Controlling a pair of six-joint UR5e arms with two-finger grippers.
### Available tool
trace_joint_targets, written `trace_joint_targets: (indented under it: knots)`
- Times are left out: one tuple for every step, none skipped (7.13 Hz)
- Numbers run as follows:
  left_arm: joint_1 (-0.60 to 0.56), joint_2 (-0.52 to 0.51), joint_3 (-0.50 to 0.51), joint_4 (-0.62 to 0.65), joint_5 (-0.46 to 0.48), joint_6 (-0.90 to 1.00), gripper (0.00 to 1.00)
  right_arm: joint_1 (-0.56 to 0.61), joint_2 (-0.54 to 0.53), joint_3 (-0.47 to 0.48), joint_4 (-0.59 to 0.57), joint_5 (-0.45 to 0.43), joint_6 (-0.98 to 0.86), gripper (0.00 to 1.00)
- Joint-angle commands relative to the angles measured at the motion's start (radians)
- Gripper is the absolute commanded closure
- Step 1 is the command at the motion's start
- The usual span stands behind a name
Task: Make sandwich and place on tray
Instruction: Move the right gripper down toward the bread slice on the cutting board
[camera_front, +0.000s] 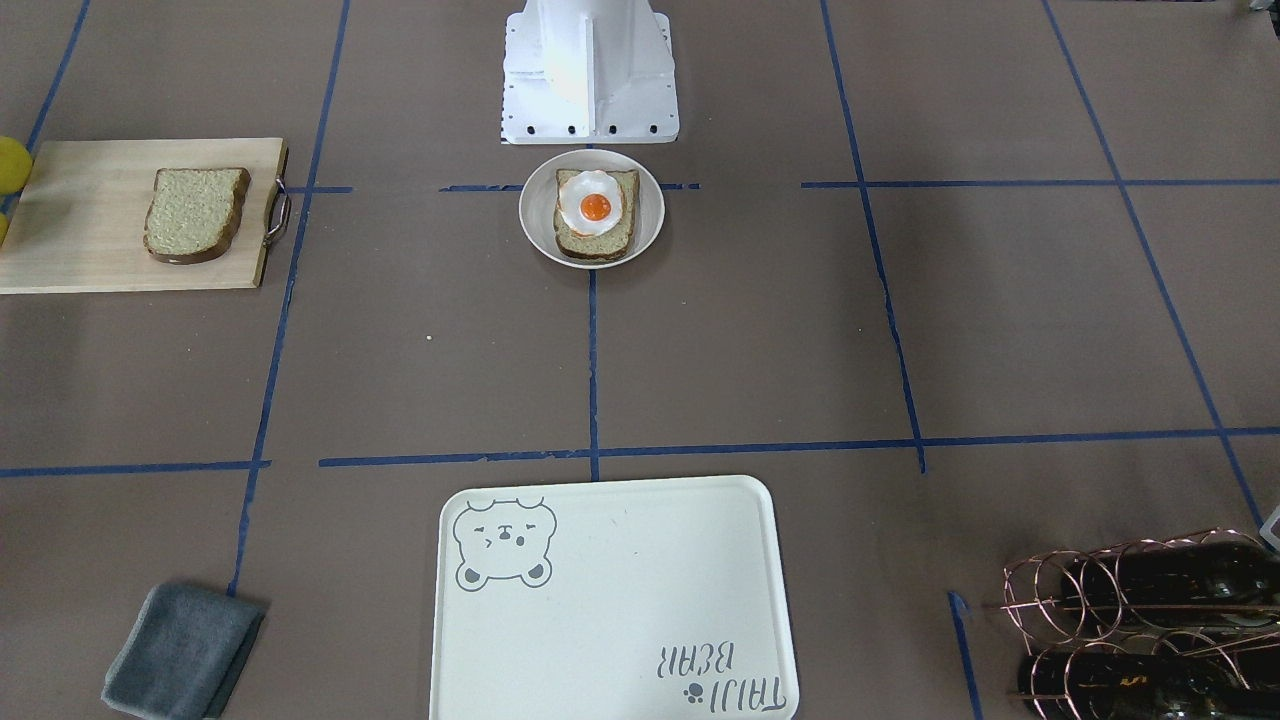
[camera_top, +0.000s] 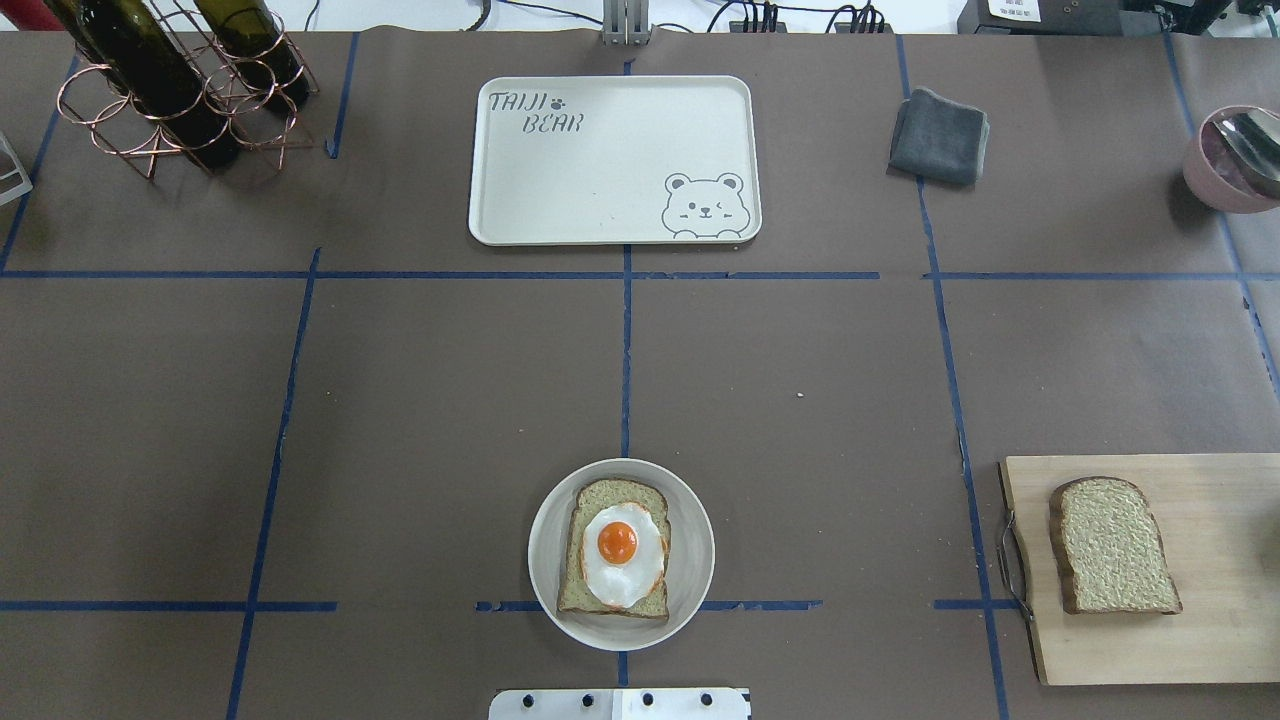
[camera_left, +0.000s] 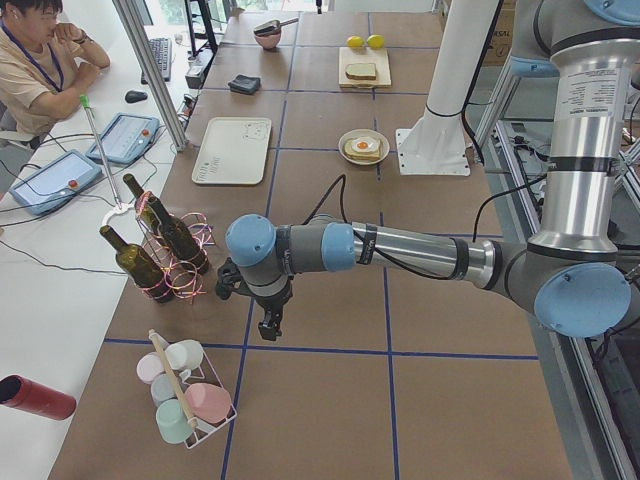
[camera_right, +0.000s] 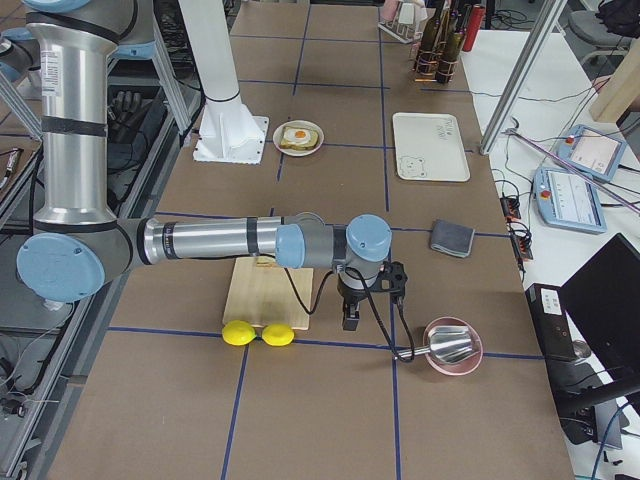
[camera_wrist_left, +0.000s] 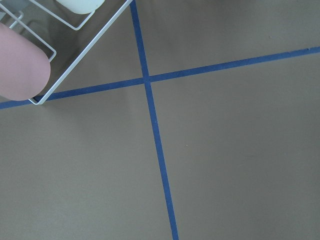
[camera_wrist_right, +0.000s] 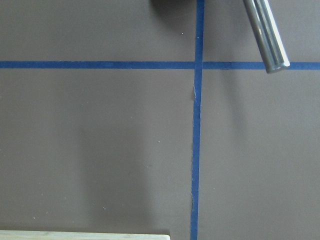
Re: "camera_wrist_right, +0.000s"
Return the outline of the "grey metal right gripper finger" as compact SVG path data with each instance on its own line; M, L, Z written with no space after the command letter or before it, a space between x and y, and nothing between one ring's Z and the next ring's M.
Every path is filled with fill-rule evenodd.
M244 0L257 46L268 74L290 66L281 35L268 0Z

